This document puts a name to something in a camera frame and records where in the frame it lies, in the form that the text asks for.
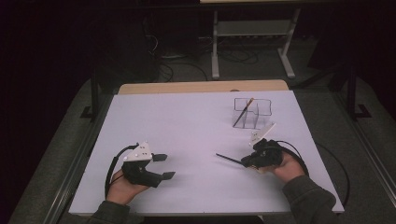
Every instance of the dark background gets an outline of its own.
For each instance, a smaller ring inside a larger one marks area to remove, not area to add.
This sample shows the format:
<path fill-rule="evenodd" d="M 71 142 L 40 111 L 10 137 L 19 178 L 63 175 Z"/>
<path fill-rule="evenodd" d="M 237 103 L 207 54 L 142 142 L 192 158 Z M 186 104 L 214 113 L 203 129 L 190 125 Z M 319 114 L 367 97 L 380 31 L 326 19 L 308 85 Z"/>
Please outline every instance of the dark background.
<path fill-rule="evenodd" d="M 104 88 L 155 81 L 155 63 L 147 54 L 141 26 L 147 13 L 114 17 L 106 11 L 84 10 L 88 5 L 88 1 L 46 0 L 0 3 L 1 223 L 9 219 L 67 108 L 94 69 Z M 205 18 L 211 12 L 178 13 L 150 15 L 168 25 L 153 23 L 151 31 L 181 47 L 183 40 L 210 35 L 211 29 L 205 27 L 211 27 L 212 20 Z M 190 23 L 178 24 L 181 17 Z M 310 66 L 326 69 L 347 59 L 396 119 L 394 17 L 387 2 L 311 7 L 303 9 L 294 37 L 319 38 Z M 187 33 L 178 34 L 180 30 Z M 129 35 L 133 43 L 128 42 Z M 147 75 L 136 76 L 139 71 Z"/>

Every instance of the black clamp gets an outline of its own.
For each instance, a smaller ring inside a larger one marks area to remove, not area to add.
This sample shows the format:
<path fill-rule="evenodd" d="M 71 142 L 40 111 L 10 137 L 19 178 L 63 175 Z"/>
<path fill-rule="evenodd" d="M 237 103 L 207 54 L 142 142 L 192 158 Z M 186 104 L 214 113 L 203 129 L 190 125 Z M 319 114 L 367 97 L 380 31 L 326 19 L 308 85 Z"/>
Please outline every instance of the black clamp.
<path fill-rule="evenodd" d="M 165 154 L 153 154 L 149 149 L 149 144 L 147 142 L 142 143 L 141 145 L 136 144 L 135 146 L 128 146 L 124 148 L 116 157 L 113 158 L 113 162 L 111 162 L 110 168 L 108 169 L 106 183 L 105 183 L 105 196 L 108 194 L 108 190 L 110 188 L 111 176 L 114 171 L 114 167 L 119 160 L 119 156 L 126 150 L 131 149 L 132 152 L 123 158 L 123 165 L 121 170 L 123 172 L 124 177 L 131 183 L 136 185 L 144 185 L 148 187 L 157 188 L 158 185 L 163 180 L 171 179 L 175 172 L 166 172 L 162 175 L 154 174 L 146 170 L 146 166 L 151 161 L 165 161 L 167 155 Z"/>

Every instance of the table surface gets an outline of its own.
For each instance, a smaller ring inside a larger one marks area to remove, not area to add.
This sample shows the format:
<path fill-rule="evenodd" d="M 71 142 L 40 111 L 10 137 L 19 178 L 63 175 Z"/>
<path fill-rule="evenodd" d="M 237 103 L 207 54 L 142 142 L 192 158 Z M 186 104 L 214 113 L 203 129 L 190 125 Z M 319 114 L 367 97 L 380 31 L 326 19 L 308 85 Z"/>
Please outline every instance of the table surface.
<path fill-rule="evenodd" d="M 116 95 L 69 212 L 94 213 L 105 198 L 112 158 L 124 147 L 143 141 L 148 141 L 154 154 L 168 155 L 166 161 L 151 162 L 147 169 L 176 174 L 158 188 L 135 197 L 131 213 L 206 216 L 289 212 L 281 191 L 283 184 L 275 176 L 259 174 L 215 155 L 239 160 L 253 151 L 248 145 L 252 130 L 232 127 L 233 99 L 238 97 L 272 101 L 271 121 L 276 126 L 266 138 L 297 147 L 311 178 L 335 195 L 333 210 L 344 211 L 293 92 L 232 91 Z"/>

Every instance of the floor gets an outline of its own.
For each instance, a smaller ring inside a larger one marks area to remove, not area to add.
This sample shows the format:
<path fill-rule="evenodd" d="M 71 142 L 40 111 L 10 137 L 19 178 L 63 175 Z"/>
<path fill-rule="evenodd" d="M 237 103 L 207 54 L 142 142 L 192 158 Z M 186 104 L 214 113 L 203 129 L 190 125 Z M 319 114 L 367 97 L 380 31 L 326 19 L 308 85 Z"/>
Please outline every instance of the floor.
<path fill-rule="evenodd" d="M 203 38 L 201 41 L 199 57 L 168 49 L 161 60 L 162 72 L 157 81 L 211 80 L 210 48 L 207 47 L 210 40 Z M 253 47 L 247 41 L 243 46 L 224 47 L 219 57 L 219 80 L 284 79 L 292 87 L 319 72 L 306 66 L 316 40 L 294 40 L 288 55 L 296 78 L 288 79 L 276 53 L 281 41 L 263 40 L 263 44 Z M 332 75 L 328 75 L 294 92 L 332 182 L 340 199 L 345 201 L 346 211 L 340 218 L 343 223 L 394 223 L 394 194 L 393 198 L 389 197 L 394 184 L 387 184 L 383 179 L 392 181 L 396 176 L 396 122 L 375 99 L 370 86 L 361 79 L 358 79 L 356 103 L 365 105 L 371 118 L 352 120 L 345 111 L 347 89 L 329 91 L 327 85 L 331 78 Z M 67 214 L 66 208 L 73 195 L 62 194 L 60 189 L 76 187 L 78 176 L 89 157 L 77 161 L 79 168 L 70 167 L 70 164 L 74 164 L 79 150 L 89 147 L 94 141 L 94 133 L 100 129 L 89 119 L 80 117 L 83 109 L 91 105 L 90 86 L 91 83 L 87 82 L 70 105 L 10 223 L 51 223 L 49 220 Z M 111 96 L 101 94 L 100 97 L 102 108 L 106 108 Z M 67 178 L 57 177 L 59 174 L 65 177 L 75 174 L 76 180 L 67 182 Z M 49 176 L 53 181 L 43 185 L 42 179 Z M 52 205 L 54 199 L 59 207 Z M 263 220 L 265 223 L 294 223 L 289 214 L 263 217 Z"/>

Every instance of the sleeve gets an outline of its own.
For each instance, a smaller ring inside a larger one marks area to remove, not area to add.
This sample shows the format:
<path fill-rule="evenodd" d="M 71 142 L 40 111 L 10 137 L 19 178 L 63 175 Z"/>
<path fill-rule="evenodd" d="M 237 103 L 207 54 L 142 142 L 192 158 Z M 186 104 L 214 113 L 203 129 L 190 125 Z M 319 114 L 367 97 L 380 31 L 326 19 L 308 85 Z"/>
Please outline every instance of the sleeve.
<path fill-rule="evenodd" d="M 91 217 L 68 215 L 60 224 L 122 224 L 128 219 L 129 209 L 127 205 L 103 201 Z"/>
<path fill-rule="evenodd" d="M 332 211 L 335 197 L 306 175 L 295 177 L 283 188 L 298 224 L 340 223 Z"/>

